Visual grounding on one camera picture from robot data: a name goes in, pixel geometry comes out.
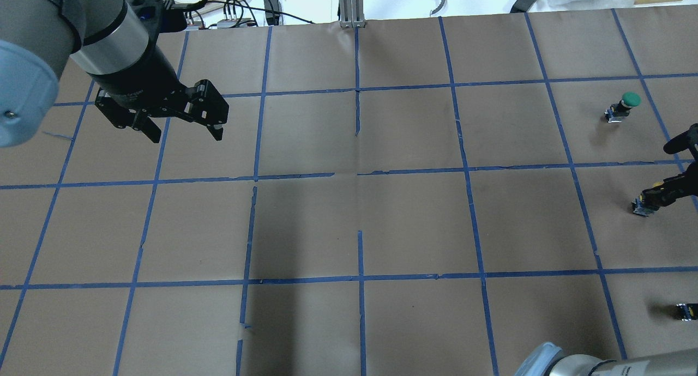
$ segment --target robotic arm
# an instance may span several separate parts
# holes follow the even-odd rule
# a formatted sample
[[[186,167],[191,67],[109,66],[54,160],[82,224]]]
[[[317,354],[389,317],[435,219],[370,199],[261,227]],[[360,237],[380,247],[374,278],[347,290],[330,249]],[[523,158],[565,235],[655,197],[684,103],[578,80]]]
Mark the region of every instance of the robotic arm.
[[[0,77],[8,87],[0,90],[0,147],[37,132],[68,56],[101,87],[95,105],[115,127],[131,127],[158,143],[161,132],[150,117],[178,117],[222,139],[224,98],[208,80],[181,84],[157,47],[160,33],[184,30],[190,6],[163,0],[2,3]]]
[[[689,150],[695,161],[685,172],[665,178],[652,188],[644,190],[633,202],[633,213],[648,217],[660,207],[667,207],[681,197],[698,196],[698,124],[691,125],[688,131],[664,145],[667,154],[683,150]]]

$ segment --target blue tape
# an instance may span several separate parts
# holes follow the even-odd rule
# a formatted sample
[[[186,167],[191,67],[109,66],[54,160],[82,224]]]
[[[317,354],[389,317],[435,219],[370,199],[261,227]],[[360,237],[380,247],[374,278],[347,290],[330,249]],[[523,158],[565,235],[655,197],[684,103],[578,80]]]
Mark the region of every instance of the blue tape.
[[[637,80],[637,76],[600,76],[594,78],[554,78],[554,80],[548,80],[549,83],[566,83],[566,82],[580,82],[580,81],[626,81],[626,80]]]
[[[698,73],[695,72],[690,74],[642,75],[646,80],[656,80],[657,78],[695,78],[696,76],[698,76]]]
[[[681,164],[690,164],[693,160],[679,160]],[[645,165],[675,165],[673,160],[649,161],[629,161],[629,162],[587,162],[575,163],[574,167],[617,167],[617,166],[645,166]],[[520,170],[520,169],[559,169],[568,168],[569,164],[541,164],[541,165],[513,165],[513,166],[484,166],[469,167],[470,172],[496,171],[496,170]],[[370,173],[357,173],[357,175],[389,175],[389,174],[419,174],[419,173],[451,173],[463,172],[461,167],[443,167],[433,169],[394,169],[375,170]],[[316,178],[333,177],[334,172],[325,173],[294,173],[294,174],[269,174],[260,175],[257,180],[284,180],[287,178]],[[165,180],[122,180],[122,181],[97,181],[91,183],[63,183],[61,188],[72,187],[111,187],[123,185],[152,185],[159,184],[182,184],[182,183],[217,183],[227,181],[250,181],[254,180],[251,175],[241,175],[241,177],[200,177],[200,178],[168,178]],[[58,184],[26,184],[26,185],[0,185],[0,190],[25,190],[40,188],[55,188]]]
[[[186,55],[186,48],[189,44],[189,31],[184,34],[184,43],[182,43],[182,53],[179,56],[179,65],[177,66],[177,78],[182,75],[182,66],[184,65],[184,56]],[[153,181],[153,190],[150,194],[150,201],[148,202],[148,210],[145,214],[145,222],[143,223],[143,232],[140,238],[140,246],[138,247],[138,255],[135,260],[135,266],[133,267],[133,276],[129,288],[129,299],[127,300],[127,308],[124,312],[124,321],[122,321],[122,330],[119,334],[119,344],[117,346],[117,355],[114,360],[114,369],[112,371],[112,376],[117,376],[119,374],[119,366],[121,365],[122,352],[124,351],[124,341],[127,335],[127,329],[129,328],[129,318],[130,310],[133,306],[133,297],[135,296],[135,289],[138,283],[138,274],[140,272],[140,264],[143,258],[143,245],[147,239],[148,229],[150,228],[150,217],[153,213],[153,207],[155,205],[155,195],[158,191],[158,183],[160,179],[160,170],[163,165],[163,157],[165,156],[165,146],[167,145],[167,133],[170,130],[170,118],[165,121],[165,128],[163,130],[163,135],[160,140],[160,152],[158,155],[158,162],[155,165],[155,175]]]
[[[450,84],[417,84],[413,86],[377,86],[377,87],[361,87],[360,91],[386,91],[386,90],[417,90],[421,88],[443,88],[450,87]]]
[[[114,289],[130,287],[129,282],[95,282],[95,283],[48,283],[30,284],[28,289]]]
[[[419,174],[419,173],[452,173],[463,172],[462,167],[443,167],[436,169],[395,169],[395,170],[375,170],[371,173],[358,173],[357,175],[389,175],[389,174]]]
[[[299,174],[270,174],[260,175],[259,180],[284,180],[287,178],[317,178],[317,177],[333,177],[334,172],[327,173],[299,173]]]
[[[242,369],[242,339],[237,341],[237,350],[235,351],[235,376],[240,376]]]
[[[535,49],[535,55],[538,58],[538,64],[540,65],[540,70],[543,73],[543,79],[545,80],[545,87],[548,91],[548,98],[550,98],[550,105],[553,108],[553,113],[555,115],[555,121],[558,125],[558,131],[560,132],[560,138],[563,142],[565,148],[565,155],[569,162],[569,171],[571,172],[571,177],[573,177],[574,188],[576,189],[576,195],[579,199],[579,206],[581,208],[581,213],[584,217],[584,224],[586,225],[586,232],[589,237],[589,242],[591,243],[591,249],[596,259],[596,267],[598,269],[598,274],[601,279],[601,287],[603,288],[604,297],[606,298],[606,306],[609,309],[609,314],[611,316],[611,324],[613,325],[613,331],[616,335],[616,341],[618,343],[618,349],[621,352],[621,357],[626,359],[625,354],[625,344],[623,344],[623,337],[621,336],[621,330],[618,327],[618,320],[616,319],[616,311],[613,308],[613,301],[611,300],[611,292],[608,288],[608,283],[606,282],[606,277],[603,273],[603,263],[601,262],[601,257],[598,255],[598,247],[596,245],[596,238],[594,237],[594,231],[591,227],[591,220],[589,219],[588,210],[586,209],[586,203],[584,202],[584,196],[581,192],[581,185],[579,185],[579,178],[576,175],[576,169],[574,167],[574,160],[569,151],[569,144],[567,137],[565,135],[565,130],[563,128],[563,123],[560,118],[560,113],[558,112],[558,106],[555,103],[555,97],[553,96],[553,90],[548,81],[548,74],[545,70],[545,65],[543,63],[543,57],[540,54],[540,48],[538,46],[538,41],[535,38],[535,33],[533,31],[533,25],[531,25],[531,19],[528,18],[528,14],[524,14],[526,18],[526,25],[528,26],[528,32],[531,34],[531,40],[533,41],[533,48]]]
[[[364,291],[364,232],[357,234],[359,249],[359,346],[361,348],[361,376],[366,376],[366,296]]]
[[[221,94],[223,98],[260,97],[262,93]]]
[[[489,172],[493,170],[522,170],[522,169],[561,169],[568,168],[569,164],[545,164],[545,165],[512,165],[512,166],[479,166],[468,168],[470,172]]]
[[[57,184],[0,185],[0,190],[37,190],[40,188],[55,188],[57,186]]]
[[[56,200],[58,199],[58,193],[61,190],[61,183],[63,178],[65,178],[65,171],[68,170],[68,162],[70,162],[70,156],[73,154],[73,148],[75,147],[75,140],[77,140],[77,133],[80,132],[80,125],[82,125],[82,120],[85,117],[85,109],[87,108],[87,101],[90,95],[92,95],[92,89],[94,88],[94,81],[90,82],[89,88],[87,89],[87,95],[85,96],[85,101],[82,103],[82,109],[80,110],[80,117],[77,118],[77,124],[75,124],[75,130],[73,131],[73,138],[70,140],[70,146],[65,154],[65,160],[63,161],[63,167],[61,169],[61,174],[56,185],[56,189],[53,192],[53,197],[51,203],[49,204],[48,212],[46,212],[46,218],[44,220],[43,226],[41,228],[41,233],[39,234],[39,239],[37,241],[37,247],[34,249],[34,254],[32,255],[32,262],[29,264],[27,271],[27,276],[25,277],[25,282],[22,285],[22,291],[20,292],[20,298],[17,300],[17,306],[15,307],[15,312],[12,316],[12,321],[10,322],[10,328],[7,331],[7,336],[5,336],[5,342],[2,346],[2,351],[0,351],[0,369],[2,369],[3,363],[5,362],[5,356],[7,356],[7,350],[10,347],[10,341],[12,339],[12,334],[15,331],[15,326],[17,326],[17,319],[20,316],[20,311],[22,310],[22,304],[24,304],[25,296],[27,295],[27,290],[29,282],[32,279],[32,274],[34,272],[34,267],[37,265],[37,259],[39,257],[39,252],[43,245],[43,240],[46,235],[46,230],[48,229],[49,222],[51,220],[51,215],[53,209],[56,206]]]
[[[264,72],[262,73],[262,93],[260,95],[260,115],[257,121],[257,143],[255,146],[254,181],[259,179],[260,149],[262,148],[262,126],[264,125],[264,102],[267,100],[267,74],[269,73],[269,52],[272,47],[272,26],[267,31],[267,47],[264,52]]]
[[[124,342],[127,337],[127,329],[129,327],[130,310],[133,306],[133,296],[135,296],[135,282],[138,280],[138,271],[140,270],[140,262],[143,257],[143,247],[138,248],[138,256],[136,257],[135,267],[133,269],[133,277],[131,283],[129,284],[129,299],[127,299],[127,308],[124,312],[124,320],[122,321],[122,330],[119,334],[119,344],[117,346],[117,356],[114,360],[114,371],[112,371],[112,376],[117,376],[119,374],[119,366],[122,363],[122,352],[124,351]]]
[[[454,85],[456,87],[473,87],[473,86],[504,86],[504,85],[509,85],[509,84],[531,84],[531,83],[543,83],[543,80],[466,82],[466,83],[454,83]]]
[[[301,284],[301,283],[322,283],[322,282],[352,282],[359,280],[357,276],[334,276],[334,277],[305,277],[305,278],[264,278],[250,279],[249,284]]]
[[[451,54],[448,49],[448,40],[446,38],[446,29],[443,26],[443,18],[438,17],[439,28],[441,29],[441,38],[443,39],[443,48],[446,53],[446,64],[448,65],[448,77],[451,87],[451,98],[453,100],[453,110],[456,120],[456,130],[458,132],[458,143],[461,148],[461,158],[463,160],[463,173],[466,177],[466,193],[468,195],[468,207],[471,213],[471,224],[473,225],[473,238],[476,244],[476,255],[478,256],[478,272],[480,283],[482,285],[482,306],[484,307],[484,319],[485,326],[487,329],[487,341],[489,342],[489,354],[492,361],[492,372],[494,376],[499,376],[499,366],[497,364],[497,354],[496,347],[494,345],[494,332],[492,330],[492,319],[489,312],[489,297],[487,296],[487,281],[485,276],[484,262],[482,260],[482,249],[480,246],[479,232],[478,232],[478,218],[476,216],[476,207],[474,206],[473,200],[473,188],[471,187],[471,175],[470,166],[468,165],[468,158],[466,156],[466,148],[463,143],[463,130],[461,129],[461,115],[458,108],[458,98],[456,97],[456,83],[453,76],[453,66],[451,63]]]
[[[53,106],[82,106],[85,105],[85,101],[82,102],[61,102],[56,103]]]
[[[250,267],[252,262],[252,238],[255,231],[255,213],[257,206],[257,187],[252,187],[252,200],[250,203],[250,222],[247,227],[247,249],[245,252],[245,272],[243,274],[242,299],[240,301],[240,323],[245,322],[247,314],[247,291],[250,280]]]
[[[356,88],[356,133],[354,136],[359,135],[361,131],[361,102],[359,100],[359,93],[361,88],[361,82],[359,81],[359,28],[354,28],[354,87]]]
[[[558,271],[513,271],[487,272],[487,277],[561,277],[561,276],[591,276],[599,274],[599,270],[558,270]]]
[[[347,93],[354,91],[353,88],[328,88],[325,90],[298,90],[298,91],[276,91],[268,92],[266,95],[305,95],[305,94],[332,94],[332,93]]]
[[[593,276],[598,274],[661,274],[661,272],[698,272],[698,266],[630,267],[625,269],[557,270],[557,271],[494,271],[486,272],[486,277],[557,277]],[[184,280],[162,282],[137,282],[136,287],[195,287],[195,286],[242,286],[247,284],[307,284],[322,282],[359,282],[382,280],[439,280],[439,279],[479,279],[479,272],[448,272],[447,274],[396,274],[373,276],[328,276],[273,279],[229,279],[229,280]],[[130,282],[95,283],[47,283],[29,284],[27,290],[37,289],[112,289],[130,287]],[[21,290],[22,284],[3,284],[2,290]]]
[[[173,282],[137,282],[136,287],[192,287],[192,286],[237,286],[244,284],[242,279],[223,280],[182,280]]]

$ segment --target blue tape grid line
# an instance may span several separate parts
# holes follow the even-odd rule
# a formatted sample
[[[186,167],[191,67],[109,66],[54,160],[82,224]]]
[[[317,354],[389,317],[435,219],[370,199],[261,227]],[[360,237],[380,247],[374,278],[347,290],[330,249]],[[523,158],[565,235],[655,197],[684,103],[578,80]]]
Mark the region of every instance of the blue tape grid line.
[[[269,74],[269,54],[272,48],[272,26],[269,26],[267,31],[267,45],[264,49],[264,70],[262,71],[262,95],[260,95],[260,115],[259,121],[257,122],[257,143],[255,146],[255,171],[252,179],[254,182],[258,182],[261,178],[259,175],[260,167],[260,150],[262,148],[262,127],[264,126],[264,102],[267,97],[267,75]],[[250,208],[250,222],[247,232],[247,251],[245,255],[245,272],[242,286],[242,297],[240,299],[240,324],[245,324],[245,319],[247,315],[247,292],[249,289],[250,280],[250,266],[252,258],[252,235],[254,234],[254,224],[255,224],[255,206],[257,204],[257,187],[252,188],[252,202]],[[240,371],[242,369],[242,350],[244,349],[243,339],[238,339],[237,341],[237,351],[235,353],[235,374],[240,376]]]
[[[356,90],[356,133],[359,135],[361,131],[361,103],[359,102],[359,93],[361,93],[361,82],[359,78],[359,28],[354,27],[354,87]]]
[[[655,117],[657,118],[657,122],[659,123],[661,127],[661,132],[664,133],[664,137],[666,138],[666,141],[668,142],[671,139],[671,135],[666,128],[666,125],[664,121],[661,119],[661,114],[657,108],[657,105],[654,101],[654,98],[652,98],[652,94],[650,93],[650,89],[647,85],[647,82],[645,79],[647,78],[642,74],[642,71],[640,70],[640,66],[637,62],[637,59],[635,58],[635,54],[633,53],[633,48],[630,46],[630,41],[628,41],[628,37],[625,35],[625,31],[623,30],[623,25],[621,24],[621,19],[618,18],[618,13],[616,12],[616,9],[611,9],[611,13],[613,13],[613,20],[616,21],[616,26],[618,26],[618,31],[621,34],[621,38],[623,38],[623,43],[625,44],[625,48],[628,49],[628,55],[630,55],[630,60],[633,61],[633,66],[635,67],[635,71],[637,73],[637,77],[640,80],[640,83],[642,85],[642,89],[645,91],[645,95],[647,96],[647,100],[650,102],[650,106],[652,107],[652,111],[655,113]],[[676,162],[676,166],[678,167],[678,170],[683,172],[685,170],[685,167],[683,167],[683,164],[681,160],[678,157],[678,154],[673,155],[673,159]],[[693,206],[695,207],[696,210],[698,210],[698,199],[696,197],[691,197],[693,199]]]
[[[260,150],[262,148],[262,126],[264,125],[264,102],[267,100],[267,74],[269,73],[269,49],[272,47],[272,26],[267,31],[267,46],[264,53],[264,71],[262,73],[262,93],[260,94],[260,116],[257,121],[257,145],[255,146],[254,181],[259,180]]]
[[[662,274],[663,272],[698,272],[698,266],[666,266],[666,267],[631,267],[626,269],[587,269],[587,270],[558,270],[558,271],[493,271],[486,272],[488,278],[512,277],[561,277],[561,276],[595,276],[625,275],[625,274]],[[162,281],[137,282],[136,287],[197,287],[197,286],[242,286],[245,284],[312,284],[322,282],[364,282],[382,280],[439,280],[439,279],[480,279],[479,272],[448,272],[447,274],[396,274],[372,276],[325,276],[299,277],[284,279],[250,278],[228,280],[191,280],[191,281]],[[90,282],[90,283],[42,283],[29,284],[27,290],[46,289],[116,289],[130,287],[131,282]],[[22,284],[0,285],[0,290],[22,290]]]
[[[693,160],[679,160],[680,163],[690,164]],[[646,165],[675,165],[674,160],[650,161],[630,161],[630,162],[589,162],[575,163],[574,167],[617,167],[617,166],[646,166]],[[484,166],[469,167],[469,172],[495,171],[495,170],[522,170],[522,169],[561,169],[568,168],[569,164],[541,164],[541,165],[513,165],[513,166]],[[432,169],[393,169],[376,170],[370,173],[357,173],[357,175],[386,175],[386,174],[419,174],[419,173],[450,173],[463,172],[462,167],[441,167]],[[294,173],[294,174],[270,174],[259,175],[257,180],[284,180],[289,178],[317,178],[333,177],[334,172],[324,173]],[[159,184],[182,184],[182,183],[218,183],[228,181],[253,181],[252,175],[242,175],[241,177],[199,177],[199,178],[169,178],[159,180],[124,180],[124,181],[96,181],[92,183],[62,183],[61,188],[75,187],[117,187],[124,185],[153,185]],[[25,185],[0,185],[0,190],[33,190],[41,188],[55,188],[58,184],[25,184]]]
[[[366,376],[366,301],[364,296],[364,232],[357,234],[359,244],[359,346],[361,348],[361,376]]]
[[[7,356],[8,348],[10,347],[10,341],[12,339],[12,334],[15,331],[15,326],[17,326],[17,319],[20,316],[20,311],[22,310],[22,304],[24,304],[25,296],[27,295],[27,290],[29,282],[32,279],[32,274],[34,272],[34,267],[37,265],[37,259],[39,257],[39,252],[43,244],[44,237],[46,235],[46,230],[48,229],[49,222],[51,220],[51,215],[53,209],[56,206],[56,200],[58,199],[58,194],[61,190],[61,184],[63,183],[63,178],[65,178],[65,171],[68,170],[68,162],[70,162],[70,156],[73,154],[73,148],[75,147],[75,141],[77,140],[77,133],[80,132],[80,125],[82,125],[82,120],[85,117],[85,110],[87,109],[87,102],[89,102],[89,97],[92,95],[92,89],[94,88],[94,81],[89,84],[87,88],[87,95],[85,95],[85,100],[82,103],[82,109],[80,110],[80,117],[77,119],[77,124],[75,125],[75,130],[73,131],[73,139],[70,141],[70,146],[68,147],[68,152],[65,154],[65,160],[63,161],[63,167],[61,169],[61,174],[58,178],[58,183],[56,189],[53,192],[53,197],[51,203],[49,204],[48,212],[46,212],[46,218],[44,224],[41,228],[41,234],[37,241],[37,247],[34,249],[34,254],[32,256],[32,262],[29,264],[27,271],[27,276],[25,277],[25,282],[22,285],[22,291],[20,292],[20,298],[17,300],[17,306],[15,307],[15,313],[12,316],[12,322],[10,322],[10,328],[8,329],[7,336],[5,336],[5,341],[2,346],[2,351],[0,351],[0,369],[2,369],[3,363],[5,362],[5,356]]]
[[[255,208],[257,206],[257,187],[252,187],[252,202],[250,206],[250,222],[247,227],[247,250],[245,252],[245,272],[243,274],[242,284],[242,298],[240,300],[240,324],[245,324],[245,319],[247,317],[247,292],[250,285],[250,266],[252,262],[252,238],[254,237],[255,231]],[[236,376],[240,375],[240,367],[242,366],[242,346],[243,340],[239,339],[237,341],[237,353],[236,353]]]
[[[182,75],[182,65],[184,65],[184,56],[186,54],[186,47],[189,43],[189,32],[184,34],[184,43],[182,43],[182,53],[179,56],[179,65],[177,66],[177,78]],[[133,276],[131,278],[129,287],[129,299],[127,300],[127,306],[124,312],[124,321],[122,321],[122,330],[119,334],[119,345],[117,346],[117,355],[114,360],[114,369],[112,376],[117,376],[119,374],[119,366],[121,365],[122,353],[124,351],[125,336],[127,335],[127,329],[129,328],[129,317],[130,311],[133,306],[133,296],[135,296],[135,289],[138,282],[138,272],[140,272],[140,264],[143,258],[143,245],[147,239],[148,229],[150,228],[150,217],[152,217],[153,206],[155,205],[155,194],[158,191],[158,180],[160,179],[160,170],[163,165],[163,157],[165,155],[165,146],[167,145],[167,133],[170,130],[170,119],[165,121],[165,128],[163,130],[162,140],[160,141],[160,153],[158,155],[158,163],[155,166],[155,175],[153,178],[153,190],[150,194],[150,201],[148,203],[148,210],[145,214],[145,222],[143,223],[143,232],[140,239],[140,245],[138,247],[138,254],[135,260],[135,266],[133,267]]]
[[[492,331],[492,319],[489,312],[489,298],[487,296],[487,276],[485,274],[484,262],[482,260],[482,249],[479,241],[478,218],[476,215],[476,206],[473,200],[473,188],[471,187],[471,171],[468,169],[468,157],[466,148],[463,142],[463,130],[461,129],[461,115],[458,108],[458,98],[456,97],[456,83],[453,76],[453,66],[451,63],[451,54],[448,48],[448,39],[446,38],[446,29],[443,26],[443,18],[438,17],[439,29],[441,29],[441,38],[443,39],[443,48],[446,53],[446,64],[448,66],[448,77],[451,87],[451,97],[453,100],[453,111],[456,120],[456,132],[458,133],[458,143],[461,148],[461,159],[463,160],[463,173],[466,177],[466,194],[468,195],[468,206],[470,208],[471,224],[473,225],[473,237],[476,244],[476,255],[478,257],[478,274],[480,284],[482,285],[482,306],[484,307],[484,319],[487,329],[487,341],[489,341],[489,354],[492,361],[492,372],[494,376],[499,376],[499,366],[497,364],[496,347],[494,345],[494,332]]]
[[[581,213],[584,216],[584,223],[586,225],[586,232],[589,236],[589,242],[591,243],[591,249],[593,251],[594,258],[596,259],[596,267],[599,271],[599,277],[601,280],[601,288],[603,289],[604,297],[606,298],[606,306],[608,307],[609,314],[611,316],[611,324],[613,326],[613,332],[616,335],[616,341],[618,343],[618,350],[621,352],[621,357],[623,359],[626,359],[627,356],[625,353],[625,344],[623,344],[623,337],[621,336],[621,329],[618,326],[618,320],[616,319],[616,311],[613,308],[613,301],[611,299],[611,292],[609,291],[608,282],[606,282],[606,276],[603,273],[603,271],[604,271],[603,263],[601,262],[601,257],[598,255],[598,247],[596,244],[596,238],[594,237],[594,231],[593,231],[593,228],[591,227],[591,220],[589,219],[588,210],[586,209],[586,203],[584,202],[584,195],[581,192],[581,185],[579,185],[579,178],[576,175],[574,160],[573,160],[573,157],[571,156],[571,152],[569,151],[569,145],[568,145],[567,137],[565,135],[565,129],[563,128],[563,123],[562,123],[562,120],[560,118],[560,113],[558,112],[558,106],[555,103],[555,97],[553,95],[553,90],[550,86],[550,82],[548,81],[548,74],[545,70],[545,65],[543,63],[543,57],[541,57],[541,54],[540,54],[540,48],[538,46],[538,41],[535,38],[533,26],[531,25],[531,19],[528,18],[527,13],[524,13],[524,17],[526,18],[526,25],[528,26],[528,31],[531,34],[531,40],[533,41],[533,48],[535,49],[535,55],[536,55],[536,57],[538,57],[538,64],[540,65],[541,73],[543,73],[543,79],[545,80],[545,87],[546,87],[546,90],[548,90],[548,97],[550,98],[550,105],[553,108],[553,113],[555,115],[555,121],[558,125],[558,130],[560,132],[560,138],[563,142],[563,146],[565,147],[565,154],[566,154],[567,159],[568,159],[569,171],[571,172],[571,177],[573,177],[574,187],[576,189],[577,197],[579,198],[579,206],[581,207]]]

